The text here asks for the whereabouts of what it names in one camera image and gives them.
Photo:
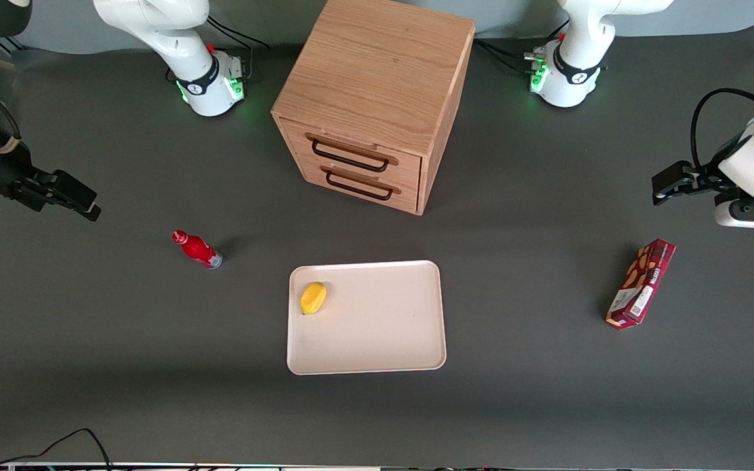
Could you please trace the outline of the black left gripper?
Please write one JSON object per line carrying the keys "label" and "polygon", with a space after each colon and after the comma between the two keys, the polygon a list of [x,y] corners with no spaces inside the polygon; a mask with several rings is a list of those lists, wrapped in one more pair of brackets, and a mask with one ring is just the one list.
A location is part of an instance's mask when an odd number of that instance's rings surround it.
{"label": "black left gripper", "polygon": [[664,205],[668,200],[679,196],[697,196],[715,192],[718,198],[737,198],[737,185],[720,169],[727,157],[714,157],[703,164],[695,159],[691,162],[680,160],[652,178],[653,206]]}

